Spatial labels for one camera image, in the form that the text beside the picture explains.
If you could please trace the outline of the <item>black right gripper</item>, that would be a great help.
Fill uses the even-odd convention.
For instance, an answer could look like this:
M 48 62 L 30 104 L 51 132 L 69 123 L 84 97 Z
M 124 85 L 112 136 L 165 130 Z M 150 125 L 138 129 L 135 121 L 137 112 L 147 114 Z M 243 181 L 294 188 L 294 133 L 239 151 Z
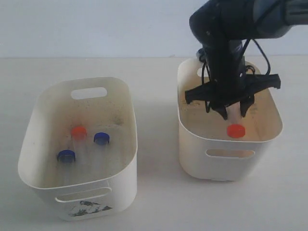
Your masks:
M 257 74 L 256 70 L 245 63 L 244 43 L 242 39 L 218 39 L 201 41 L 199 61 L 202 69 L 208 73 L 209 81 L 201 80 L 201 84 L 184 93 L 185 101 L 205 102 L 206 109 L 219 113 L 228 120 L 226 108 L 240 103 L 241 117 L 245 117 L 248 109 L 255 102 L 255 94 L 269 89 L 280 89 L 281 79 L 278 74 Z

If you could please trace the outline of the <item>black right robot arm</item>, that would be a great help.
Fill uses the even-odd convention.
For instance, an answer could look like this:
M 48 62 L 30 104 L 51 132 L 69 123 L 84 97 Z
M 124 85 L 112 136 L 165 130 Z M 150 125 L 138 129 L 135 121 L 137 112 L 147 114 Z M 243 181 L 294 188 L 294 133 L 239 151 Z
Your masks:
M 249 42 L 277 39 L 307 23 L 305 0 L 207 1 L 190 16 L 189 26 L 202 45 L 197 58 L 209 80 L 185 91 L 186 103 L 203 101 L 207 112 L 215 111 L 225 120 L 227 108 L 238 103 L 245 117 L 256 93 L 281 87 L 278 74 L 248 73 L 252 66 L 245 63 L 244 53 Z

